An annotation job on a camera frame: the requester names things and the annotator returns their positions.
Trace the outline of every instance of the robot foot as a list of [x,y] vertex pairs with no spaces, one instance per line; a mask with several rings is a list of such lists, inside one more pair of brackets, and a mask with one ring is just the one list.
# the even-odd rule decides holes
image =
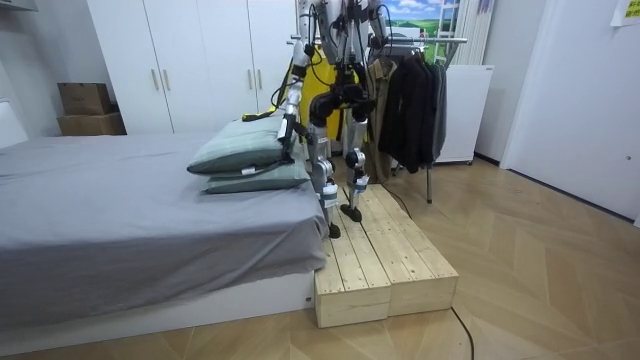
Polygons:
[[339,239],[340,238],[340,228],[338,225],[331,223],[329,225],[329,238],[330,239]]
[[358,208],[351,210],[349,204],[340,205],[340,210],[354,222],[362,222],[362,213]]

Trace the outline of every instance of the robot frame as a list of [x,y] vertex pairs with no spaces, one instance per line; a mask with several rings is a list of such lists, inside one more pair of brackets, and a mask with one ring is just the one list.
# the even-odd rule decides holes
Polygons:
[[[376,106],[368,88],[368,72],[364,64],[362,25],[370,23],[373,37],[367,43],[381,49],[388,41],[385,18],[380,12],[385,5],[380,0],[298,0],[300,39],[293,51],[291,83],[284,102],[286,131],[283,137],[284,156],[288,157],[295,131],[307,141],[311,160],[311,181],[329,225],[330,238],[339,238],[340,229],[332,221],[331,207],[337,205],[338,186],[332,176],[335,165],[329,159],[327,118],[336,109],[350,109],[347,124],[347,186],[349,204],[340,209],[355,222],[362,221],[358,200],[367,188],[369,177],[364,172],[366,161],[361,150],[367,133],[368,116]],[[309,124],[305,128],[297,122],[302,87],[307,70],[316,64],[312,58],[316,30],[320,32],[322,49],[329,64],[336,70],[336,78],[329,91],[315,96],[309,105]]]

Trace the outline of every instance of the gray bed sheet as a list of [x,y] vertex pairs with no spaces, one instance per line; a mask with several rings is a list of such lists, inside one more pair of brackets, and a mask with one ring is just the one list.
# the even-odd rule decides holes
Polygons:
[[310,183],[201,193],[213,134],[41,138],[0,149],[0,330],[60,323],[324,265]]

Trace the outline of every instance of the wooden step platform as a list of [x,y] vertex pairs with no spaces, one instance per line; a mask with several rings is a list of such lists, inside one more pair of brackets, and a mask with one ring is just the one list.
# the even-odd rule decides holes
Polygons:
[[342,236],[324,241],[315,273],[318,327],[450,308],[458,273],[391,195],[370,185],[358,208],[361,224],[334,210]]

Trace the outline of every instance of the gray-green pillow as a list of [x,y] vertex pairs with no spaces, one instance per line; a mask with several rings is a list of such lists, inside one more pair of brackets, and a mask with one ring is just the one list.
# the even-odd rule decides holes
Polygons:
[[209,175],[278,162],[282,159],[282,143],[278,141],[281,124],[281,116],[233,121],[198,150],[187,170]]
[[204,192],[208,194],[228,194],[247,191],[279,190],[298,186],[309,180],[304,160],[296,157],[291,164],[273,166],[252,175],[211,177]]

